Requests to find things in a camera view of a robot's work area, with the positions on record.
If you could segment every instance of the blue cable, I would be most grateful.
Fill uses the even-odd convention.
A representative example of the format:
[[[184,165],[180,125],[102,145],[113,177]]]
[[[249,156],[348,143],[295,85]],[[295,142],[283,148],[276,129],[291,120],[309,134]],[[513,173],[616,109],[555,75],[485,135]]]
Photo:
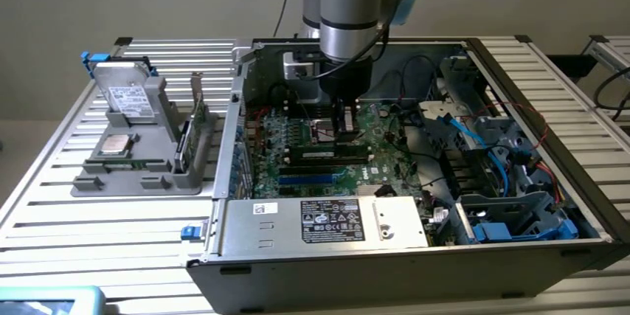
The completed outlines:
[[[485,142],[483,141],[483,138],[477,134],[468,131],[467,128],[463,127],[459,124],[459,122],[456,122],[455,120],[449,120],[449,123],[455,126],[456,129],[459,129],[461,131],[463,134],[465,134],[469,138],[475,139],[479,142],[483,149],[487,149]],[[488,157],[489,157],[489,160],[492,160],[492,163],[499,168],[500,177],[503,179],[503,197],[507,197],[507,195],[508,195],[508,183],[509,183],[508,175],[507,175],[507,173],[504,173],[503,165],[500,164],[499,159],[496,158],[496,156],[493,155],[491,150],[488,150]]]

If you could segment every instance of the blue ram slot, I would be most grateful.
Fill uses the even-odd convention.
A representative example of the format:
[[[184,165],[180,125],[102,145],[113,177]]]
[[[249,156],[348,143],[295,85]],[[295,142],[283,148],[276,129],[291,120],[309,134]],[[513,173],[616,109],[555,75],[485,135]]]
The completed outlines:
[[[332,175],[284,176],[277,178],[279,184],[332,184]]]

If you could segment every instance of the circuit board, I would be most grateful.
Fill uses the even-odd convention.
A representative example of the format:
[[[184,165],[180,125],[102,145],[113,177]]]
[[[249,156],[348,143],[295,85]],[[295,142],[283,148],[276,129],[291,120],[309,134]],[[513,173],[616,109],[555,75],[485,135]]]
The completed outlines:
[[[253,148],[253,198],[372,195],[375,189],[384,184],[392,186],[397,195],[420,196],[420,189],[412,187],[419,185],[417,177],[408,176],[407,181],[400,177],[400,174],[407,175],[412,161],[384,141],[389,118],[380,117],[381,111],[388,111],[387,105],[363,104],[356,115],[360,133],[349,145],[367,147],[369,161],[359,165],[328,167],[328,175],[332,175],[332,178],[327,176],[319,180],[300,179],[299,174],[285,177],[280,172],[289,170],[287,148],[311,147],[312,150],[315,147],[329,147],[332,132],[324,128],[316,129],[321,120],[289,119],[280,110],[271,109],[261,115],[255,133],[257,143]]]

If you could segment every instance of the warning label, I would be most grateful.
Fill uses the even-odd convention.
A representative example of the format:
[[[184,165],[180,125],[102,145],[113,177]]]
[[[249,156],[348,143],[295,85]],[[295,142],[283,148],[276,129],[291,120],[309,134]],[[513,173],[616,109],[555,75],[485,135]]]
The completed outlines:
[[[110,86],[110,98],[126,117],[153,117],[146,93],[141,86]]]
[[[301,239],[305,243],[364,241],[357,200],[301,201]]]

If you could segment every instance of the aluminum extrusion table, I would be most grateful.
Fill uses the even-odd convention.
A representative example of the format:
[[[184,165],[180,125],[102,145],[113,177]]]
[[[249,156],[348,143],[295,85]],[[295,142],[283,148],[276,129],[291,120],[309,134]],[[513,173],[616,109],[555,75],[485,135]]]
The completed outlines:
[[[513,37],[480,39],[628,219],[628,136],[594,109],[534,44]],[[124,55],[150,58],[166,77],[169,99],[180,106],[192,104],[189,73],[202,72],[205,102],[221,114],[231,92],[233,45],[235,41],[217,40],[133,40]],[[109,314],[212,314],[180,267],[182,259],[200,253],[202,244],[181,243],[180,230],[208,217],[221,135],[214,134],[200,195],[74,198],[72,180],[106,126],[105,109],[90,82],[0,210],[0,286],[97,285]],[[630,258],[604,271],[579,272],[534,299],[319,314],[520,313],[630,313]]]

